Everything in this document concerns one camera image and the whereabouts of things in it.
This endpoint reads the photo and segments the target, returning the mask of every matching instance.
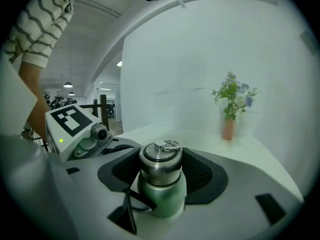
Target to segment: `person's arm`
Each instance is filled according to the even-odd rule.
[[[45,142],[47,142],[45,113],[49,111],[49,107],[44,98],[44,94],[39,87],[39,76],[41,70],[42,69],[39,66],[22,62],[19,76],[38,99],[28,117],[27,122],[35,132],[39,134]]]

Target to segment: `floor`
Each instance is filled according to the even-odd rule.
[[[122,121],[117,122],[115,118],[109,118],[109,128],[113,136],[123,134]]]

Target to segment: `person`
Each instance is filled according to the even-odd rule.
[[[39,78],[57,40],[74,14],[74,1],[30,0],[4,43],[4,52],[11,63],[22,54],[19,76],[37,97],[27,122],[44,141],[47,141],[45,113],[49,107],[39,87]]]
[[[112,102],[112,109],[113,109],[113,117],[116,117],[116,105],[114,102]]]

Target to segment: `striped shirt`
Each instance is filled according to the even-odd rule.
[[[74,0],[30,0],[4,43],[11,63],[22,61],[45,68],[52,50],[73,16]]]

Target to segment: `white table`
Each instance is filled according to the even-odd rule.
[[[150,124],[117,137],[133,140],[142,146],[158,140],[173,139],[179,141],[185,148],[213,153],[253,165],[289,190],[301,203],[304,202],[303,196],[288,172],[252,135],[235,136],[232,141],[229,141],[222,139],[219,134]]]

